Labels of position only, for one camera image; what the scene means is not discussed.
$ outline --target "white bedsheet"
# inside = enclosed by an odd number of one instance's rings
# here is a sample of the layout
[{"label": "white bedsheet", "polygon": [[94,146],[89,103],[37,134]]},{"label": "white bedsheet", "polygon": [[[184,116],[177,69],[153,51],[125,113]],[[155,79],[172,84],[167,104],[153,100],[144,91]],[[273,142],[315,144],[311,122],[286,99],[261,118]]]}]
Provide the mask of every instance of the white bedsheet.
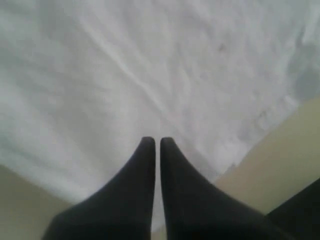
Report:
[{"label": "white bedsheet", "polygon": [[214,181],[319,74],[320,0],[1,0],[0,164],[76,203],[171,136]]}]

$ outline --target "floor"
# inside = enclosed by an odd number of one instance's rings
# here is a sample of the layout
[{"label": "floor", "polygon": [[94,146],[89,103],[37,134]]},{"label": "floor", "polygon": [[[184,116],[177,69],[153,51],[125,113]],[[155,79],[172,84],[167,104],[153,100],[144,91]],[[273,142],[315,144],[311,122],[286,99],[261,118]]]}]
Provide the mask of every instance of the floor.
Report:
[{"label": "floor", "polygon": [[[215,184],[268,213],[320,177],[320,98],[308,102]],[[0,239],[37,240],[69,204],[0,167]],[[153,234],[165,239],[165,229]]]}]

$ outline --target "beige floor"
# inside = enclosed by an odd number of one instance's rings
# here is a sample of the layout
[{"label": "beige floor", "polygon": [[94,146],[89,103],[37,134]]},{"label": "beige floor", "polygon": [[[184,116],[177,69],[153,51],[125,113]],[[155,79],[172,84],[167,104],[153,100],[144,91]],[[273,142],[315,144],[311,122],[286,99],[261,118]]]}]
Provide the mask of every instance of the beige floor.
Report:
[{"label": "beige floor", "polygon": [[[320,98],[308,102],[215,184],[268,213],[320,177]],[[0,167],[0,239],[40,239],[68,203]],[[165,239],[165,230],[154,234]]]}]

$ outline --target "dark object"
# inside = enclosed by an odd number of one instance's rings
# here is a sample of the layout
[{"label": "dark object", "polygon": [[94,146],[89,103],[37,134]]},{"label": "dark object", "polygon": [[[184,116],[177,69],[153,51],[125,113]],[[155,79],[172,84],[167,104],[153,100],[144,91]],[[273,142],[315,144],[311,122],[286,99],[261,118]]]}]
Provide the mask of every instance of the dark object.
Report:
[{"label": "dark object", "polygon": [[160,154],[168,240],[293,239],[262,214],[208,182],[172,138],[161,140]]},{"label": "dark object", "polygon": [[44,240],[149,240],[155,141],[144,137],[121,171],[86,201],[57,215]]},{"label": "dark object", "polygon": [[320,179],[268,214],[297,239],[320,239]]}]

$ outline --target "white fabric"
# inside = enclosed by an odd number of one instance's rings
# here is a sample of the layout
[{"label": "white fabric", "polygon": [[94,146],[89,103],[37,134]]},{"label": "white fabric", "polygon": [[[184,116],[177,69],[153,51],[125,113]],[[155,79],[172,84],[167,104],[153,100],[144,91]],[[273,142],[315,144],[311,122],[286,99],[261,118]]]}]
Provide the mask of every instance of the white fabric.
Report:
[{"label": "white fabric", "polygon": [[319,66],[319,0],[1,0],[0,164],[74,203],[171,136],[214,180]]}]

